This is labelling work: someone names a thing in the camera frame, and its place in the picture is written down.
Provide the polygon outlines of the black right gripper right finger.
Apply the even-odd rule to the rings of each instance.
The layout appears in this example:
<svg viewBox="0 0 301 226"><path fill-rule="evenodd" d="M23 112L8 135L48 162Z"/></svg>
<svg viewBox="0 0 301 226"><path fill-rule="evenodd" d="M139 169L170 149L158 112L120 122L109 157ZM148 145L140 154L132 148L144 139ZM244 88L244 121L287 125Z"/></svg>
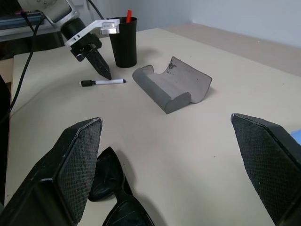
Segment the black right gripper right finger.
<svg viewBox="0 0 301 226"><path fill-rule="evenodd" d="M245 170L277 226L301 224L301 146L280 125L231 116Z"/></svg>

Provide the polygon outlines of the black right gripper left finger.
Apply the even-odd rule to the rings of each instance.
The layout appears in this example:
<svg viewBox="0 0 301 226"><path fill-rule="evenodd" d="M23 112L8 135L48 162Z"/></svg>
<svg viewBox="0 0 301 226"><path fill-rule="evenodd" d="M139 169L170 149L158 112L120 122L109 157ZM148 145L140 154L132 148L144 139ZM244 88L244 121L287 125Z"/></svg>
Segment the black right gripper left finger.
<svg viewBox="0 0 301 226"><path fill-rule="evenodd" d="M0 215L2 226L76 226L94 180L101 118L66 128Z"/></svg>

